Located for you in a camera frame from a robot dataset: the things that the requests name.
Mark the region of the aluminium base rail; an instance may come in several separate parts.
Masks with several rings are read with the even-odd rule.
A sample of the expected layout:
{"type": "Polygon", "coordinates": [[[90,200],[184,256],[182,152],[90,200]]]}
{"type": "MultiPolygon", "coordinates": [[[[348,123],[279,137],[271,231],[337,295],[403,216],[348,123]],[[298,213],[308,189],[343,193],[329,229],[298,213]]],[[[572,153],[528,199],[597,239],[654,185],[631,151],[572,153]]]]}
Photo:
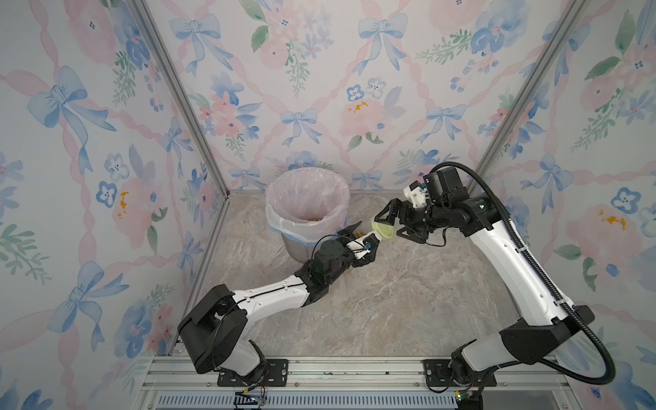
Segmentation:
{"type": "MultiPolygon", "coordinates": [[[[472,409],[475,388],[427,385],[420,357],[291,357],[283,387],[221,386],[219,372],[195,373],[183,355],[153,361],[136,409],[472,409]]],[[[569,381],[544,367],[494,374],[485,409],[580,409],[569,381]]]]}

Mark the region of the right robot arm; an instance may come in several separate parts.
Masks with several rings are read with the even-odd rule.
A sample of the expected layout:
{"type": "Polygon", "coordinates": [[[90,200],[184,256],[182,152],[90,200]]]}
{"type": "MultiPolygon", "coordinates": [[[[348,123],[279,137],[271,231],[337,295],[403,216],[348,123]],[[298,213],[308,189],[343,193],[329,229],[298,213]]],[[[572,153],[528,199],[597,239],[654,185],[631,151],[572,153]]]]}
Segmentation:
{"type": "Polygon", "coordinates": [[[548,359],[572,336],[582,332],[599,351],[605,349],[589,328],[594,314],[576,306],[555,285],[519,237],[505,208],[482,196],[446,194],[439,200],[390,201],[374,222],[400,227],[398,237],[427,244],[436,230],[459,230],[483,252],[516,302],[520,318],[484,339],[457,348],[451,375],[458,384],[482,382],[486,374],[519,364],[539,363],[584,383],[596,379],[572,372],[548,359]]]}

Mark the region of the aluminium corner post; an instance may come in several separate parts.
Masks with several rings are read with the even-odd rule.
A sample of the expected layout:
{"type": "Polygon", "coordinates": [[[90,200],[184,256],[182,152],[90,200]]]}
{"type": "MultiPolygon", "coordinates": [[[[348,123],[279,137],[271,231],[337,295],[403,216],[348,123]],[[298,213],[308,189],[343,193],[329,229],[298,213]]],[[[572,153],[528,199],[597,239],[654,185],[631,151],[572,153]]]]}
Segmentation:
{"type": "Polygon", "coordinates": [[[129,9],[135,15],[136,22],[145,33],[145,41],[154,53],[155,61],[162,70],[162,76],[172,93],[174,103],[179,108],[183,120],[189,127],[191,136],[198,146],[202,159],[205,161],[209,176],[215,183],[220,197],[225,201],[229,198],[230,192],[222,178],[217,161],[214,158],[211,146],[206,140],[200,123],[192,111],[191,102],[186,95],[186,90],[179,78],[174,67],[174,62],[162,36],[153,20],[148,4],[142,0],[130,0],[126,2],[129,9]]]}
{"type": "Polygon", "coordinates": [[[543,80],[550,70],[551,66],[555,63],[558,54],[565,47],[567,39],[570,38],[573,31],[576,29],[582,13],[589,5],[589,1],[573,0],[565,2],[564,11],[561,13],[560,19],[557,20],[551,32],[552,37],[543,46],[541,53],[535,61],[535,65],[528,75],[525,77],[525,82],[519,89],[514,103],[511,105],[507,119],[502,121],[498,128],[497,134],[492,138],[490,146],[483,154],[480,163],[476,167],[476,173],[483,178],[490,170],[495,162],[495,159],[502,151],[507,139],[510,137],[513,129],[519,123],[520,117],[524,114],[524,110],[529,106],[533,97],[536,95],[538,89],[543,83],[543,80]]]}

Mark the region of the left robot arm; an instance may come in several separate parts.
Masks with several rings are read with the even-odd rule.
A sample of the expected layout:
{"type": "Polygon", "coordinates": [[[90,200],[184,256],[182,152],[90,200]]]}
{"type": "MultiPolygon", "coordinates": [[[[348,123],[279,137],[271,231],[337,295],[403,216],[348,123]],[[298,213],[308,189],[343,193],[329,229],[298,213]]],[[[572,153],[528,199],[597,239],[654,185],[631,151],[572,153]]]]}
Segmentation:
{"type": "Polygon", "coordinates": [[[244,333],[259,320],[318,302],[348,270],[374,262],[383,236],[371,231],[357,237],[356,227],[323,237],[311,259],[279,282],[251,290],[213,287],[178,325],[196,372],[227,369],[248,383],[258,380],[267,359],[244,333]]]}

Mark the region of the green lid jar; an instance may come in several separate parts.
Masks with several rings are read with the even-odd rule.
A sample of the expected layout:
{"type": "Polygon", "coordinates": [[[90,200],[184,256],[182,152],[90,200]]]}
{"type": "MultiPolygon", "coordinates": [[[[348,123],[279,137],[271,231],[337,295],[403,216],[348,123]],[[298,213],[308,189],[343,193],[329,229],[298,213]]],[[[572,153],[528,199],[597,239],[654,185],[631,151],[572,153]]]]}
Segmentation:
{"type": "Polygon", "coordinates": [[[371,218],[360,225],[356,235],[361,243],[368,237],[376,237],[379,242],[386,242],[396,237],[396,230],[392,225],[376,222],[371,218]]]}

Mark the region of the right aluminium corner post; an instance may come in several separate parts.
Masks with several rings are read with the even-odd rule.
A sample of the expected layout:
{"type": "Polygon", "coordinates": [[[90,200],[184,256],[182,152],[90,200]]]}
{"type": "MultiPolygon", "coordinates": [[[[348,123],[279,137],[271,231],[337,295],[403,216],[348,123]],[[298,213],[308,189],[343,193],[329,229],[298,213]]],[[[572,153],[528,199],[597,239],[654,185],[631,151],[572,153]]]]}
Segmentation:
{"type": "Polygon", "coordinates": [[[573,31],[576,29],[582,13],[589,5],[589,1],[573,0],[565,2],[564,11],[561,13],[560,19],[557,20],[551,32],[552,37],[543,46],[541,53],[535,61],[535,65],[528,75],[525,77],[525,82],[519,89],[514,103],[511,105],[507,119],[502,121],[498,128],[497,134],[492,138],[490,146],[483,154],[480,163],[476,167],[476,173],[483,178],[490,170],[495,162],[495,159],[502,151],[507,139],[510,137],[513,129],[519,123],[520,117],[524,114],[524,110],[529,106],[533,97],[536,95],[538,89],[543,83],[543,80],[550,70],[551,66],[555,63],[558,54],[565,47],[567,39],[570,38],[573,31]]]}

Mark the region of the left aluminium corner post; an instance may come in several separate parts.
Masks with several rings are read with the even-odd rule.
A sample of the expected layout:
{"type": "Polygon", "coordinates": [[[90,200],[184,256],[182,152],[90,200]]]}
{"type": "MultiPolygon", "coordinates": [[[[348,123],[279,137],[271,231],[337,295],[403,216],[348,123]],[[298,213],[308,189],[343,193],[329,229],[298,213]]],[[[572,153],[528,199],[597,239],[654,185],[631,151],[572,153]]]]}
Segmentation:
{"type": "Polygon", "coordinates": [[[129,9],[135,15],[136,22],[145,33],[145,41],[154,53],[155,61],[162,70],[162,76],[172,93],[174,103],[179,108],[183,120],[189,127],[191,136],[198,146],[202,159],[205,161],[209,176],[215,183],[220,197],[225,201],[229,198],[230,192],[222,178],[217,161],[214,158],[211,146],[206,140],[200,123],[192,111],[191,102],[186,95],[186,90],[179,78],[174,67],[174,62],[162,36],[153,20],[148,4],[142,0],[130,0],[126,2],[129,9]]]}

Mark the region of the grey mesh trash bin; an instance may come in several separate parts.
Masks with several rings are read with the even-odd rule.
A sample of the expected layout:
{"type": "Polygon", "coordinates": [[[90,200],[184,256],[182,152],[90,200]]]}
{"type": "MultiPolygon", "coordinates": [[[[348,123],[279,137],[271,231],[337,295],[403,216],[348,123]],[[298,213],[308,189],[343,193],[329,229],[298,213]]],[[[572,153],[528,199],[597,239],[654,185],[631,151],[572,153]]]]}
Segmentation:
{"type": "Polygon", "coordinates": [[[336,239],[336,232],[328,234],[326,232],[314,232],[305,236],[282,233],[281,237],[285,244],[285,249],[289,255],[296,261],[305,262],[319,253],[321,245],[331,239],[336,239]]]}

